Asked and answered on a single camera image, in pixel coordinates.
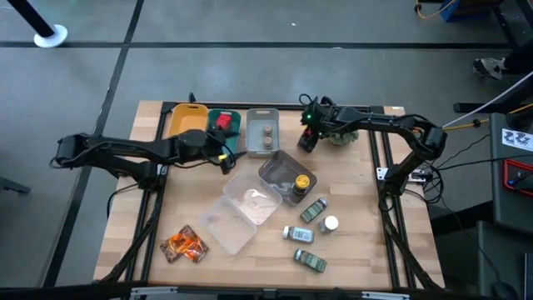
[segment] green tray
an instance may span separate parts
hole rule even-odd
[[[221,115],[221,113],[230,113],[232,115],[232,123],[230,125],[230,131],[232,133],[240,133],[241,132],[241,114],[239,112],[234,112],[227,109],[212,109],[209,111],[208,122],[210,126],[216,126],[217,125],[217,119],[218,116]],[[233,152],[233,154],[237,153],[237,144],[239,143],[239,136],[235,137],[229,137],[226,140],[226,146],[230,148]],[[223,152],[225,154],[229,154],[226,148],[224,148]]]

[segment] white stand base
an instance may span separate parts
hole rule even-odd
[[[55,33],[51,37],[41,37],[36,34],[33,42],[40,48],[54,48],[61,45],[67,39],[68,30],[61,25],[54,25]]]

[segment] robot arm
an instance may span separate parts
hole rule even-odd
[[[338,107],[330,98],[311,100],[301,115],[306,129],[298,145],[311,152],[319,139],[333,133],[351,133],[357,129],[397,133],[402,136],[412,152],[387,171],[381,189],[391,196],[400,196],[405,190],[409,174],[426,160],[441,156],[447,134],[424,117],[418,115],[389,116],[360,112],[353,107]]]
[[[85,133],[64,137],[58,141],[56,168],[79,168],[84,166],[107,170],[115,177],[131,176],[139,188],[157,190],[161,165],[182,165],[207,160],[228,174],[237,159],[229,155],[218,159],[225,147],[226,138],[235,133],[216,129],[189,130],[167,139],[140,142],[120,138],[92,136]],[[122,157],[146,158],[145,162],[133,162]]]

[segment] yellow tray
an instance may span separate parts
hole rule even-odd
[[[191,129],[206,130],[207,107],[200,104],[178,104],[172,112],[168,136],[175,136]]]

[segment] small gray container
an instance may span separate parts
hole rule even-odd
[[[249,109],[247,111],[247,151],[252,157],[266,157],[280,149],[280,113],[274,108]],[[263,145],[263,128],[272,127],[272,147]]]

